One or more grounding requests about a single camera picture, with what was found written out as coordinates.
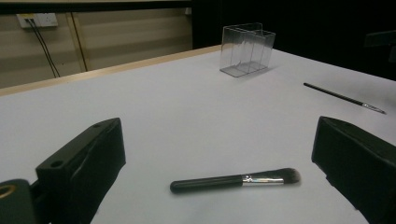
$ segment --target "black makeup brush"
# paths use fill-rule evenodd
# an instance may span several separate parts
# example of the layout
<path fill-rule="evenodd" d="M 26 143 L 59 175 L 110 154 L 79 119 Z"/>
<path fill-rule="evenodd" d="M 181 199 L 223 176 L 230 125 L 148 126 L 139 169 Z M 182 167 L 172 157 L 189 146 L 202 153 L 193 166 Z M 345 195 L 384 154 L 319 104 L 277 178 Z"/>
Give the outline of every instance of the black makeup brush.
<path fill-rule="evenodd" d="M 174 193 L 204 189 L 224 189 L 242 186 L 286 185 L 300 181 L 300 174 L 292 168 L 265 171 L 247 175 L 226 175 L 202 179 L 178 180 L 171 184 Z"/>

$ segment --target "black cable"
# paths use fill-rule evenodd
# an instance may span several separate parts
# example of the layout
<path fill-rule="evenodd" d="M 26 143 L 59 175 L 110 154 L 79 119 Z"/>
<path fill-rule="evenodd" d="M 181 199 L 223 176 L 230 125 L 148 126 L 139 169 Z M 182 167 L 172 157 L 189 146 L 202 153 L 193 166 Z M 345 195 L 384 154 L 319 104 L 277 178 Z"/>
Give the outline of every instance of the black cable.
<path fill-rule="evenodd" d="M 55 74 L 55 71 L 56 71 L 56 73 L 58 74 L 58 77 L 60 77 L 59 71 L 58 71 L 58 69 L 56 68 L 55 63 L 53 62 L 52 58 L 50 57 L 50 51 L 49 51 L 49 49 L 47 48 L 47 44 L 46 44 L 46 42 L 44 41 L 43 36 L 40 34 L 40 31 L 38 30 L 37 26 L 35 25 L 35 21 L 32 20 L 32 19 L 28 19 L 28 20 L 26 20 L 26 21 L 27 21 L 27 22 L 29 23 L 29 25 L 32 27 L 33 31 L 35 32 L 35 36 L 37 37 L 38 41 L 39 41 L 40 44 L 41 44 L 41 47 L 42 47 L 43 50 L 44 50 L 44 53 L 46 54 L 47 61 L 49 62 L 49 66 L 50 66 L 50 68 L 51 68 L 51 70 L 52 70 L 52 74 L 54 75 L 54 77 L 57 77 L 56 74 Z"/>

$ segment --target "clear plastic container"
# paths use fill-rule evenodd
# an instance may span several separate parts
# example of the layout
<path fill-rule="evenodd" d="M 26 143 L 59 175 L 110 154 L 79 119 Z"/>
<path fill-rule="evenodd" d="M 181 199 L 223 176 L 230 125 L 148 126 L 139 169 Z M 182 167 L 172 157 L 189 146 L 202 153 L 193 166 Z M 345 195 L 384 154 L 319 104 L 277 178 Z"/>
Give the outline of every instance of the clear plastic container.
<path fill-rule="evenodd" d="M 225 26 L 221 43 L 220 71 L 233 77 L 268 67 L 276 34 L 261 23 Z"/>

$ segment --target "brush ferrule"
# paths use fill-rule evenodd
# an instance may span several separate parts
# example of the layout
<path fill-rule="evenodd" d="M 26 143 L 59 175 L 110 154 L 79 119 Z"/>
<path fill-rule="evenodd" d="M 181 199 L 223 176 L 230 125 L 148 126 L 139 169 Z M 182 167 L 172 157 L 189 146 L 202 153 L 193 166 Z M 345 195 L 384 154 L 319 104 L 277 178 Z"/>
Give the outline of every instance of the brush ferrule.
<path fill-rule="evenodd" d="M 282 185 L 284 181 L 280 177 L 242 175 L 242 183 L 242 186 Z"/>

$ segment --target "wall socket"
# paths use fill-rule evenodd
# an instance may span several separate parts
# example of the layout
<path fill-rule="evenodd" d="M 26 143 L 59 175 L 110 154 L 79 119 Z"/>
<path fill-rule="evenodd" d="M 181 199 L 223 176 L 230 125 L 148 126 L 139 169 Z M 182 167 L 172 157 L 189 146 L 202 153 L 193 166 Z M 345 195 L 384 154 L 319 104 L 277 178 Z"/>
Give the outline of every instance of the wall socket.
<path fill-rule="evenodd" d="M 21 28 L 31 28 L 29 22 L 26 19 L 35 22 L 37 27 L 50 27 L 58 26 L 58 21 L 56 20 L 55 13 L 26 13 L 17 14 L 18 21 L 20 22 Z"/>

